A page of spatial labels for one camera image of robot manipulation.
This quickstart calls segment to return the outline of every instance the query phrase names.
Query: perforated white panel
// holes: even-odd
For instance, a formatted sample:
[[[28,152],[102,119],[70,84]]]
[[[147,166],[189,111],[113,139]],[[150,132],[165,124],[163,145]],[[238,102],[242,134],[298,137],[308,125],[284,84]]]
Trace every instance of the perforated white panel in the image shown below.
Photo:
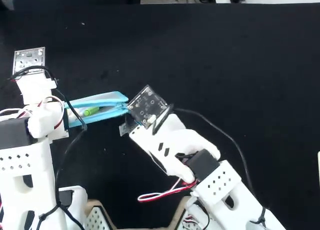
[[[52,164],[48,139],[30,146],[0,151],[0,176],[29,175],[47,169]]]
[[[99,207],[92,208],[92,211],[86,218],[85,230],[111,230]]]
[[[222,161],[220,166],[203,180],[194,192],[210,204],[216,204],[241,182],[241,177],[227,162]]]

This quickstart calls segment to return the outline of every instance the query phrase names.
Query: red and white wire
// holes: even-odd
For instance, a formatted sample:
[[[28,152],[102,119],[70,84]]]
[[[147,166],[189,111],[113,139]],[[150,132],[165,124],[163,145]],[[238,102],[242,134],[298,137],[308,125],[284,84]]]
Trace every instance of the red and white wire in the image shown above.
[[[60,105],[61,105],[61,117],[59,118],[59,121],[58,121],[58,123],[54,126],[54,129],[57,129],[60,125],[61,125],[61,123],[62,123],[62,120],[63,120],[63,118],[64,118],[64,113],[65,113],[65,105],[64,105],[64,103],[62,102],[62,100],[60,99],[60,98],[58,98],[57,96],[47,96],[47,97],[45,97],[45,98],[43,98],[39,103],[38,103],[38,107],[44,107],[44,103],[46,103],[46,99],[49,99],[49,98],[53,98],[53,99],[56,99],[59,103],[60,103]],[[22,117],[22,116],[24,116],[24,114],[26,113],[26,111],[28,111],[28,110],[26,110],[26,109],[24,109],[23,108],[23,112],[22,113],[20,113],[19,114],[19,116],[17,117],[17,118],[20,118],[20,117]]]
[[[39,107],[43,107],[44,104],[46,102],[46,99],[49,99],[49,98],[53,98],[53,99],[56,99],[60,105],[61,105],[61,117],[59,118],[59,121],[58,123],[54,126],[54,129],[57,129],[61,123],[62,123],[62,120],[64,119],[64,113],[65,113],[65,105],[64,103],[62,102],[62,100],[60,98],[58,98],[57,96],[47,96],[45,97],[42,101],[40,101],[40,103],[38,104]]]
[[[162,197],[190,189],[190,188],[194,187],[197,183],[197,180],[195,180],[193,183],[191,183],[189,185],[175,188],[180,181],[181,181],[181,178],[179,178],[178,181],[176,181],[176,183],[168,191],[143,194],[143,195],[140,195],[137,199],[139,202],[155,201],[155,200],[158,200]]]

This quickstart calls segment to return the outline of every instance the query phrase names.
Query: ventilation hole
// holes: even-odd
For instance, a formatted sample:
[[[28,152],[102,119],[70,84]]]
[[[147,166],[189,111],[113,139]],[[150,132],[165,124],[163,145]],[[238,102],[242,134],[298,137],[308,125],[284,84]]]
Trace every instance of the ventilation hole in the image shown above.
[[[230,196],[228,196],[226,199],[225,199],[225,204],[228,206],[228,207],[230,207],[231,209],[233,209],[234,208],[234,206],[235,206],[235,202],[234,202],[234,200],[232,199],[232,197],[230,197]]]

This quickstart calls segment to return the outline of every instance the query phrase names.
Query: circuit board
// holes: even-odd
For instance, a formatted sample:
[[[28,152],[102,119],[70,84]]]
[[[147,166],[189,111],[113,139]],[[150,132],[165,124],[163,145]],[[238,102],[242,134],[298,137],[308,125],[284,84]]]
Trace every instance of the circuit board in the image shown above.
[[[130,103],[128,109],[136,122],[148,129],[153,122],[168,108],[168,104],[146,85]]]

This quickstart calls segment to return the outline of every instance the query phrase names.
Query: green marker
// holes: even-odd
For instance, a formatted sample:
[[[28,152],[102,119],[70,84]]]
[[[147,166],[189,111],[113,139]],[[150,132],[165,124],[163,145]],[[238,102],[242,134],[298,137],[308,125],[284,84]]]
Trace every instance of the green marker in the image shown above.
[[[97,112],[99,111],[99,109],[100,109],[99,106],[87,108],[87,109],[85,109],[85,111],[83,112],[83,115],[84,115],[84,116],[91,116],[91,115],[97,113]]]

